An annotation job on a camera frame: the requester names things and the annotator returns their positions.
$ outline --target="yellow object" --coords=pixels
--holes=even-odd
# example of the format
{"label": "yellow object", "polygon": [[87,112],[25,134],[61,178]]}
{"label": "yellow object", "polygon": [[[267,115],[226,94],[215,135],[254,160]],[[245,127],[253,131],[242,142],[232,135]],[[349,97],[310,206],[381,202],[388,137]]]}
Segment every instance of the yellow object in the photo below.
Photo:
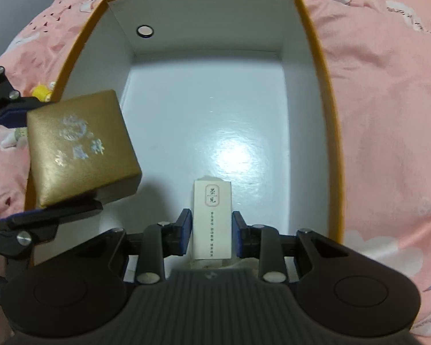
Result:
{"label": "yellow object", "polygon": [[37,206],[88,195],[108,203],[142,177],[117,96],[103,91],[27,113]]}
{"label": "yellow object", "polygon": [[42,102],[48,102],[51,100],[51,91],[44,84],[37,85],[33,91],[32,96],[38,98]]}

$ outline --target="bed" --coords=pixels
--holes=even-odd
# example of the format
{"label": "bed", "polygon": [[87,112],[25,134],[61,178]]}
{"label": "bed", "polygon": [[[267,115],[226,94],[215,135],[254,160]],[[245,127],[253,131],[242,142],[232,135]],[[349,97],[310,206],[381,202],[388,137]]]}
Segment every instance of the bed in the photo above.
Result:
{"label": "bed", "polygon": [[[24,95],[51,87],[101,0],[52,1],[3,0],[0,66]],[[305,3],[336,95],[344,242],[416,283],[422,308],[412,332],[431,344],[431,0]],[[0,128],[0,143],[7,133]],[[25,144],[0,145],[0,218],[23,209],[28,169]],[[8,335],[0,313],[0,342]]]}

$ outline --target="large open box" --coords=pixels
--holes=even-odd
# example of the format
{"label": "large open box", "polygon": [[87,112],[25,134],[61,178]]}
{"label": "large open box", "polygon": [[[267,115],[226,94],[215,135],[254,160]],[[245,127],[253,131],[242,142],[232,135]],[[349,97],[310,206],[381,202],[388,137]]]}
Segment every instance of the large open box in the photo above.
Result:
{"label": "large open box", "polygon": [[112,227],[173,221],[207,175],[232,182],[248,224],[340,240],[338,123],[302,0],[104,0],[53,99],[103,89],[117,93],[143,181],[100,216],[61,226],[37,262]]}

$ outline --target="golden jewelry box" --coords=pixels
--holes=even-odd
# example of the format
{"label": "golden jewelry box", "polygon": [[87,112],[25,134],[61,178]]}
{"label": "golden jewelry box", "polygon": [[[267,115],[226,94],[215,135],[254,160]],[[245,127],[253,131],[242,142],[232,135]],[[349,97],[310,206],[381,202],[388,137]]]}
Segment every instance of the golden jewelry box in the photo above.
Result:
{"label": "golden jewelry box", "polygon": [[27,113],[38,207],[78,196],[108,203],[137,191],[142,172],[115,91]]}

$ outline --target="pink bedsheet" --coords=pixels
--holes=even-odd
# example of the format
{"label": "pink bedsheet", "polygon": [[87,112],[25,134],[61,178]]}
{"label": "pink bedsheet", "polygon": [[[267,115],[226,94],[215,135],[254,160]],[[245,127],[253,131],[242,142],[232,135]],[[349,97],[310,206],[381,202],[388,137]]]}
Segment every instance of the pink bedsheet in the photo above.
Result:
{"label": "pink bedsheet", "polygon": [[[0,57],[15,88],[57,79],[99,1],[55,0],[24,28]],[[431,0],[305,3],[342,129],[345,243],[413,279],[412,331],[431,344]],[[0,217],[22,209],[28,166],[25,149],[0,150]]]}

